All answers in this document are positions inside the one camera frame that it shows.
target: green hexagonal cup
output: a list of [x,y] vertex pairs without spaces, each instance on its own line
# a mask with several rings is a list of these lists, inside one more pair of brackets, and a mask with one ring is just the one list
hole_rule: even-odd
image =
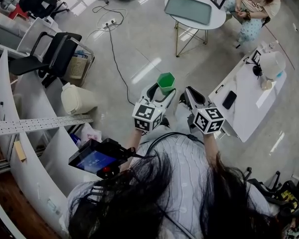
[[157,83],[162,94],[166,96],[174,89],[175,77],[171,73],[164,73],[159,76]]

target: lamp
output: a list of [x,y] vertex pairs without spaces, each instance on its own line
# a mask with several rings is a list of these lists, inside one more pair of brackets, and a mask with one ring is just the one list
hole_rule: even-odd
[[259,57],[259,64],[253,67],[256,76],[274,80],[286,67],[284,56],[279,51],[268,52]]

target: smartphone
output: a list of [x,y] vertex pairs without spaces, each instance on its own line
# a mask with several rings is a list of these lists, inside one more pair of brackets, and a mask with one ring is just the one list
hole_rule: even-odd
[[230,91],[228,96],[225,98],[225,100],[223,102],[223,107],[225,107],[226,109],[229,110],[231,108],[231,106],[233,105],[233,103],[235,102],[236,97],[237,97],[237,95],[234,92]]

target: floor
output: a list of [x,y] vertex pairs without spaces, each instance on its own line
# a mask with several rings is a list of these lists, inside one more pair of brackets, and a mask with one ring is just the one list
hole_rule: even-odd
[[[240,28],[235,19],[210,31],[207,45],[176,58],[175,22],[164,13],[164,0],[109,1],[109,9],[128,10],[123,24],[111,34],[119,70],[130,89],[130,100],[136,102],[142,88],[153,84],[161,73],[171,72],[177,88],[166,113],[171,121],[178,97],[186,86],[208,96],[243,56],[244,49],[236,50],[232,45]],[[92,8],[104,5],[103,1],[78,0],[69,6],[71,12],[59,14],[55,20],[60,29],[81,34],[84,40],[97,29],[97,22],[105,12],[93,13]],[[118,13],[111,12],[100,22],[112,18],[121,20]],[[267,24],[268,28],[262,29],[258,39],[269,43],[276,38],[284,49],[278,47],[278,50],[290,59],[286,59],[287,80],[274,106],[247,142],[227,135],[217,138],[223,161],[243,171],[251,166],[252,176],[259,181],[270,182],[277,170],[282,173],[282,181],[290,179],[293,173],[299,175],[299,33],[294,31],[293,22],[299,29],[299,20],[282,3],[278,15]],[[180,45],[189,37],[180,33]],[[93,114],[94,127],[102,131],[103,137],[124,144],[133,128],[133,106],[127,102],[126,87],[113,60],[110,35],[95,31],[85,44],[96,54],[96,63],[84,84],[99,101]]]

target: wastebasket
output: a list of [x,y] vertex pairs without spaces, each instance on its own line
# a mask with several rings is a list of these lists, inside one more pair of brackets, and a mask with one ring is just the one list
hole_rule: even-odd
[[95,94],[67,83],[63,86],[61,100],[65,111],[70,114],[84,114],[97,106]]
[[159,76],[157,83],[162,94],[167,95],[174,89],[175,77],[171,73],[164,73]]

